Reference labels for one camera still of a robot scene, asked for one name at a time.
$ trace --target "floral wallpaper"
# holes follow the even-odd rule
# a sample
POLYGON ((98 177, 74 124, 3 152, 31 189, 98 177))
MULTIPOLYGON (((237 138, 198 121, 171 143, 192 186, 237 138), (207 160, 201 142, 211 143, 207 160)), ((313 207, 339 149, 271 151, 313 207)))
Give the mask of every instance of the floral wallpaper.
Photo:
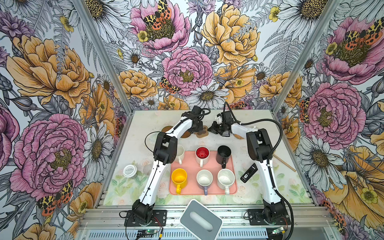
POLYGON ((382 1, 342 1, 290 92, 299 90, 298 102, 277 111, 346 240, 384 239, 383 11, 382 1))
POLYGON ((73 240, 127 119, 67 6, 0 0, 2 239, 73 240))
MULTIPOLYGON (((63 1, 64 15, 81 31, 73 1, 63 1)), ((271 109, 327 1, 85 3, 133 109, 217 109, 225 101, 234 109, 271 109)), ((291 107, 302 82, 286 99, 291 107)))

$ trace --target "jar lid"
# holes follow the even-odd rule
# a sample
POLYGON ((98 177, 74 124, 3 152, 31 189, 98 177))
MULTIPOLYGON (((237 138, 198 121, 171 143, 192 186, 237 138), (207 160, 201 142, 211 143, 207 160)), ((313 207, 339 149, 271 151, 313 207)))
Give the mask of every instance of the jar lid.
POLYGON ((126 177, 133 177, 136 173, 137 167, 135 165, 127 165, 123 170, 123 174, 126 177))

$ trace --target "black mug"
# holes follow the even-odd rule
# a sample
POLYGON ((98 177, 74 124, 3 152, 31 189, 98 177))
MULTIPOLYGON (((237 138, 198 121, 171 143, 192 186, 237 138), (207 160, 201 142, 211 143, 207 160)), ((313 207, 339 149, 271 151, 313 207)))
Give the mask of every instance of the black mug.
POLYGON ((217 149, 216 162, 221 164, 221 167, 224 169, 229 161, 229 157, 231 156, 231 149, 227 146, 220 146, 217 149))

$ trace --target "pink tray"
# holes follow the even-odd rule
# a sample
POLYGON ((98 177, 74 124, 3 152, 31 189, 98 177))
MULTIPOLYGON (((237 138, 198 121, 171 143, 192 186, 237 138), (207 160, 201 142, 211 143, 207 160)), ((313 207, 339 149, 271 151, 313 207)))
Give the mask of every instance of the pink tray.
MULTIPOLYGON (((195 151, 185 151, 183 164, 180 165, 177 160, 175 160, 172 163, 171 172, 170 172, 171 176, 173 171, 178 168, 182 168, 187 172, 188 184, 185 188, 181 190, 180 195, 204 195, 204 190, 199 187, 199 184, 197 183, 197 180, 196 180, 197 173, 202 169, 209 170, 214 176, 214 180, 210 185, 210 187, 208 188, 208 195, 224 195, 225 194, 224 190, 219 188, 217 185, 217 174, 222 169, 222 167, 221 167, 221 164, 218 164, 216 162, 216 155, 217 155, 217 151, 209 151, 209 160, 207 164, 203 165, 203 167, 200 167, 200 165, 196 162, 195 151)), ((234 173, 232 156, 229 157, 229 161, 227 162, 226 168, 231 170, 234 173)), ((169 181, 169 192, 172 195, 177 195, 176 186, 172 182, 172 179, 170 179, 169 181)), ((229 188, 229 194, 235 194, 236 192, 237 192, 237 184, 235 179, 235 183, 229 188)))

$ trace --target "white table surface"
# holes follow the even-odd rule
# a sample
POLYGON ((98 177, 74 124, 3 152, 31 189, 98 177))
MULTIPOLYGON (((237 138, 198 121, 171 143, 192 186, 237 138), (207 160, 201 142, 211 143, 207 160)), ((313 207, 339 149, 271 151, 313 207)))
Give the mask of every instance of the white table surface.
MULTIPOLYGON (((104 205, 132 205, 143 191, 148 177, 143 173, 145 165, 153 162, 153 154, 145 147, 144 138, 153 131, 161 131, 165 126, 174 126, 185 110, 159 110, 159 111, 135 111, 134 117, 125 139, 113 178, 109 183, 108 192, 104 199, 104 205), (135 179, 127 179, 122 174, 123 168, 128 164, 134 164, 138 170, 135 179)), ((209 115, 204 116, 203 125, 210 127, 215 116, 220 110, 212 110, 209 115)), ((250 122, 257 119, 272 118, 269 110, 234 110, 236 118, 241 122, 250 122)), ((255 124, 258 128, 268 131, 272 144, 279 137, 278 128, 272 122, 260 122, 255 124)), ((147 138, 147 145, 154 148, 157 133, 147 138)), ((210 150, 217 150, 220 145, 231 148, 234 172, 237 183, 237 193, 233 195, 171 195, 169 193, 170 168, 164 174, 159 191, 157 193, 156 205, 187 205, 191 199, 196 199, 205 205, 242 205, 262 204, 260 175, 255 173, 247 182, 243 183, 240 177, 254 163, 247 152, 246 139, 237 139, 234 136, 222 137, 210 133, 198 138, 192 134, 188 138, 178 139, 178 144, 184 146, 186 151, 194 151, 199 146, 205 146, 210 150)), ((295 168, 283 141, 277 147, 275 154, 295 168)), ((297 172, 292 171, 277 159, 273 158, 276 182, 279 191, 289 202, 294 204, 311 203, 308 193, 297 172)))

